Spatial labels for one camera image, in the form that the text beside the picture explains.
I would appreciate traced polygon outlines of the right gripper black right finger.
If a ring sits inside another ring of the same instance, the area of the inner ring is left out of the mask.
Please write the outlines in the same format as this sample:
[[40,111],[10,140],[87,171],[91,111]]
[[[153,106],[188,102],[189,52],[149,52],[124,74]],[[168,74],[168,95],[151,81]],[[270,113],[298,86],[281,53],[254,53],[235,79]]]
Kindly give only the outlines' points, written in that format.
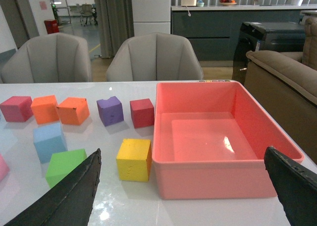
[[315,226],[317,174],[274,147],[267,147],[264,164],[290,225]]

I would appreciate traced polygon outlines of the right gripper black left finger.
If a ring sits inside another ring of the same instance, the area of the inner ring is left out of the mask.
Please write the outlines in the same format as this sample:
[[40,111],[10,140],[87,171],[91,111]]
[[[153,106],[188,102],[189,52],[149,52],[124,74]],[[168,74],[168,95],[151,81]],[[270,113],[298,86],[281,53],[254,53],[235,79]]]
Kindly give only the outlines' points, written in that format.
[[101,171],[98,148],[39,200],[7,226],[86,226],[93,209]]

